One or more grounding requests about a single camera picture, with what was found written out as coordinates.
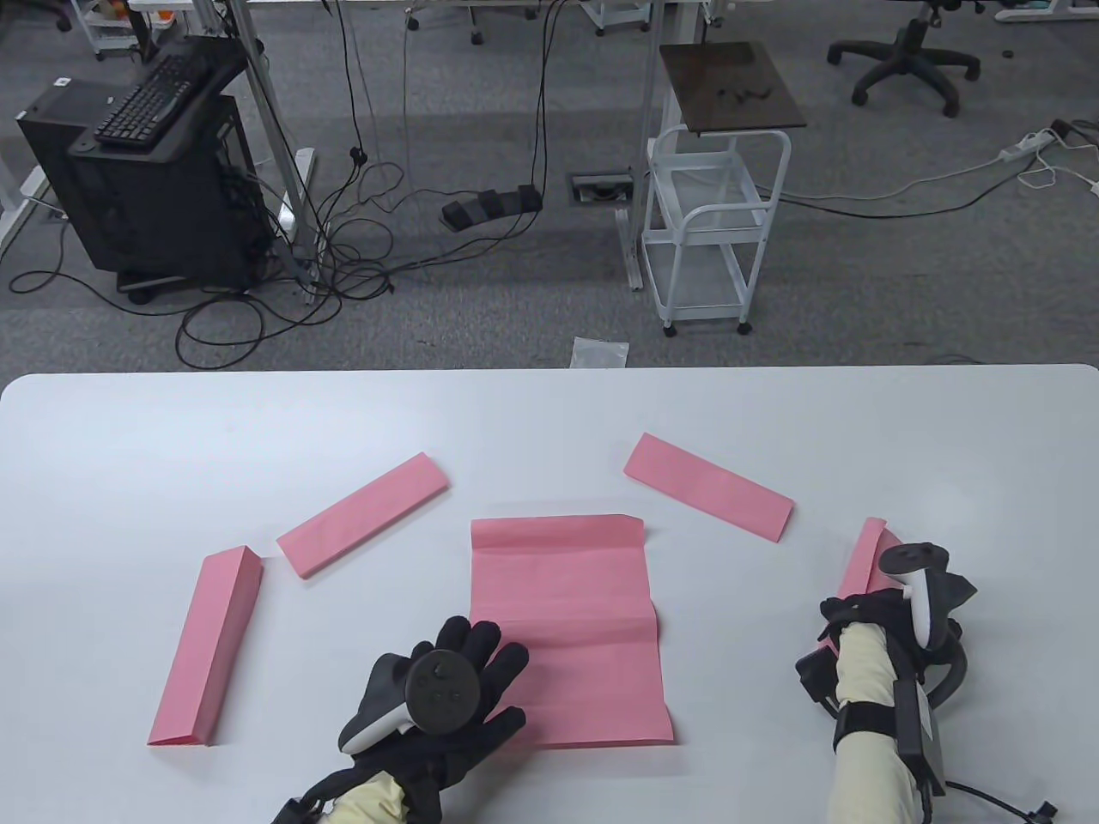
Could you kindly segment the person's left hand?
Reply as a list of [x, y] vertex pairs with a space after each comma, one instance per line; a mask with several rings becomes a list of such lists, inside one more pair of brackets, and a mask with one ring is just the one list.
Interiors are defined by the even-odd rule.
[[492, 621], [471, 625], [463, 616], [449, 617], [433, 644], [417, 644], [412, 657], [429, 648], [460, 654], [478, 673], [480, 703], [471, 721], [445, 736], [428, 736], [408, 731], [390, 736], [354, 758], [354, 769], [363, 778], [388, 773], [404, 793], [408, 820], [440, 823], [440, 794], [459, 784], [479, 764], [507, 744], [526, 723], [525, 711], [509, 706], [498, 711], [507, 688], [525, 670], [529, 652], [519, 643], [501, 643], [501, 631]]

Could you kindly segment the person's right hand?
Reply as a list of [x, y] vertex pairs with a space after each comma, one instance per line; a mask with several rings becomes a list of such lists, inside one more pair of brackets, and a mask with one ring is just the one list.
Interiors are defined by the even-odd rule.
[[855, 623], [869, 624], [882, 628], [887, 639], [892, 639], [910, 662], [921, 662], [922, 647], [917, 641], [910, 602], [902, 590], [882, 589], [845, 599], [829, 597], [821, 601], [820, 612], [825, 620], [824, 630], [817, 637], [820, 643], [830, 643], [839, 649], [841, 631]]

